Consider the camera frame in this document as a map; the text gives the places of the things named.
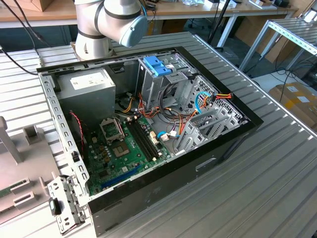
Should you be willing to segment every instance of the table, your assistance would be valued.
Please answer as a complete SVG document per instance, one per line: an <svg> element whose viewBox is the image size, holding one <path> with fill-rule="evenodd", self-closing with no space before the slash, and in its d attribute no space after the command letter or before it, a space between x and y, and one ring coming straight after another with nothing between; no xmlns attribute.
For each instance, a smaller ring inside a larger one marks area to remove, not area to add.
<svg viewBox="0 0 317 238"><path fill-rule="evenodd" d="M21 17L17 8L13 9ZM156 20L166 19L188 19L188 18L205 18L214 17L215 8L212 10L204 4L198 6L186 6L181 2L161 2L157 4ZM236 19L238 16L257 16L257 15L284 15L290 18L298 9L291 7L288 9L260 9L248 0L243 0L236 8L228 9L225 17L229 17L226 28L223 31L218 47L223 47ZM72 0L55 0L45 12L36 12L25 10L25 14L32 26L55 26L55 25L74 25L77 24L75 5ZM153 13L148 11L148 20L153 19ZM0 9L0 28L21 27L14 16L7 9Z"/></svg>
<svg viewBox="0 0 317 238"><path fill-rule="evenodd" d="M278 20L268 20L261 32L255 39L253 45L242 61L239 69L244 70L247 64L249 63L251 57L253 56L255 50L263 39L268 28L273 29L276 33L271 38L270 42L266 46L266 48L262 52L262 56L270 49L273 42L275 42L277 36L280 34L287 39L291 40L299 47L301 50L297 53L297 55L293 58L293 60L288 64L286 69L290 69L290 67L296 62L299 56L304 52L308 51L309 53L316 55L317 54L317 26L309 24L305 22L301 18L293 18L293 19L278 19Z"/></svg>
<svg viewBox="0 0 317 238"><path fill-rule="evenodd" d="M118 55L140 49L185 47L264 123L227 161L102 238L312 236L317 227L315 133L196 35L148 36L132 48L118 43L113 46ZM41 49L40 54L45 65L77 61L70 46ZM11 55L34 70L34 51ZM9 134L37 124L45 131L61 173L69 174L39 79L17 69L4 55L0 55L0 62L0 115L10 117ZM0 237L47 236L60 237L48 203L0 226ZM68 237L94 237L89 219Z"/></svg>

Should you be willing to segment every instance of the metal rack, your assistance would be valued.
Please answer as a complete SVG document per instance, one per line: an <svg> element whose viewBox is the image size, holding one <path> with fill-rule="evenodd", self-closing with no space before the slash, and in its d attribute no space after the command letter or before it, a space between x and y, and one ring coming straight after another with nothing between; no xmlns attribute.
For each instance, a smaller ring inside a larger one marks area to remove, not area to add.
<svg viewBox="0 0 317 238"><path fill-rule="evenodd" d="M118 225L109 237L311 237L317 227L317 136L198 36L148 36L133 48L115 43L118 55L183 46L264 123L224 163ZM42 49L46 66L77 61L70 46ZM11 54L29 70L34 51ZM37 124L57 166L70 173L40 81L0 55L0 115L9 134ZM67 237L92 237L89 219ZM0 237L60 237L45 203L0 226Z"/></svg>
<svg viewBox="0 0 317 238"><path fill-rule="evenodd" d="M317 54L317 25L309 24L300 18L268 20L242 61L239 67L240 70L245 69L260 42L264 38L268 28L276 31L276 33L271 38L267 47L263 50L262 56L270 49L279 34L302 48L289 63L286 69L289 69L304 51L308 51L313 55Z"/></svg>

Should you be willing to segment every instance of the expansion slot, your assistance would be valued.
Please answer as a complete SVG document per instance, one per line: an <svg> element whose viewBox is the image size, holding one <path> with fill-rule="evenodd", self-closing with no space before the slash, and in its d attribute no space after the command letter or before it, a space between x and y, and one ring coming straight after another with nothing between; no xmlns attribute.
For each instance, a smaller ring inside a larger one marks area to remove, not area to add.
<svg viewBox="0 0 317 238"><path fill-rule="evenodd" d="M142 150L143 154L150 162L152 160L156 160L159 157L159 154L147 137L147 135L142 130L141 125L137 121L131 121L126 123L127 128L129 129L130 133L132 134L133 138L137 142L138 146Z"/></svg>
<svg viewBox="0 0 317 238"><path fill-rule="evenodd" d="M128 171L128 172L126 172L126 173L124 173L124 174L122 174L122 175L119 175L119 176L116 177L116 178L113 178L113 179L111 179L111 180L109 180L109 181L107 181L107 182L101 184L101 187L102 187L102 188L110 187L110 186L112 186L112 185L114 185L114 184L116 184L116 183L118 183L118 182L120 182L120 181L123 181L123 180L125 180L125 179L131 177L132 175L136 174L136 172L138 171L139 168L140 168L140 165L137 166L137 167L135 167L135 168L134 168L133 170L131 170L131 171Z"/></svg>

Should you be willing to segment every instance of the red cable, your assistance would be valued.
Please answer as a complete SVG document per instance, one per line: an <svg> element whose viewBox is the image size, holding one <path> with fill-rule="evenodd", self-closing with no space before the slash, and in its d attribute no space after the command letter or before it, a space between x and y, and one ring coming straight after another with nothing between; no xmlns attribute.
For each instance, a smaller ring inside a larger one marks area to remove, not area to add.
<svg viewBox="0 0 317 238"><path fill-rule="evenodd" d="M80 129L80 135L81 135L81 151L82 151L82 157L84 158L84 134L83 134L83 128L81 127L81 123L79 118L75 115L75 113L69 112L72 116L74 116L78 122L79 129Z"/></svg>

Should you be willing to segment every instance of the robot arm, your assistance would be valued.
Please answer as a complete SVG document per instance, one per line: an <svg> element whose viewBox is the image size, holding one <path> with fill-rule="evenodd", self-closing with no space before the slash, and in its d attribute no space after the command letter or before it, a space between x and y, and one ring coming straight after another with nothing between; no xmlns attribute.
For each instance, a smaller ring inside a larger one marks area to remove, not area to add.
<svg viewBox="0 0 317 238"><path fill-rule="evenodd" d="M138 0L76 0L78 36L76 53L83 60L109 57L111 39L136 45L145 35L147 19Z"/></svg>

